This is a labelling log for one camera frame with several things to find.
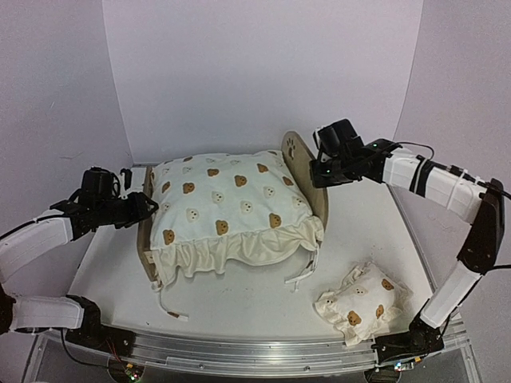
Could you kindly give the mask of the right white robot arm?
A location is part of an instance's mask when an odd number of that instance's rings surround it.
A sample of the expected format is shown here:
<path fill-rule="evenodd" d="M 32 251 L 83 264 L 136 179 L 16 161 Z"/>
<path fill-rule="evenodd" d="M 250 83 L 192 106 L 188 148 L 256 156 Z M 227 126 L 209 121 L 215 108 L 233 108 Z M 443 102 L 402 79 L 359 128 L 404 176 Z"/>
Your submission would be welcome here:
<path fill-rule="evenodd" d="M 431 200 L 469 223 L 457 262 L 443 284 L 415 315 L 406 332 L 376 338 L 378 365 L 388 367 L 424 358 L 444 348 L 451 314 L 496 263 L 505 233 L 505 200 L 501 181 L 481 180 L 464 168 L 444 165 L 407 150 L 404 141 L 377 139 L 364 144 L 348 119 L 317 128 L 318 155 L 310 162 L 315 188 L 369 179 Z"/>

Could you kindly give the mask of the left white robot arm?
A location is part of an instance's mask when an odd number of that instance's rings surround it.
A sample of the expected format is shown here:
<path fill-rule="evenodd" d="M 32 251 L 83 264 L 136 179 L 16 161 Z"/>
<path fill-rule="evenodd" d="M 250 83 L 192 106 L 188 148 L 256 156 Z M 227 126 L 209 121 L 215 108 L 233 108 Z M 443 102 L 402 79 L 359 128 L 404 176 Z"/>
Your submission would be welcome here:
<path fill-rule="evenodd" d="M 151 218 L 157 202 L 142 191 L 131 191 L 132 172 L 119 175 L 92 167 L 81 186 L 40 216 L 1 236 L 1 281 L 14 276 L 36 258 L 74 242 L 99 227 L 130 228 Z M 98 305 L 82 296 L 14 297 L 1 293 L 1 332 L 29 333 L 60 330 L 63 338 L 89 349 L 128 354 L 134 334 L 101 322 Z"/>

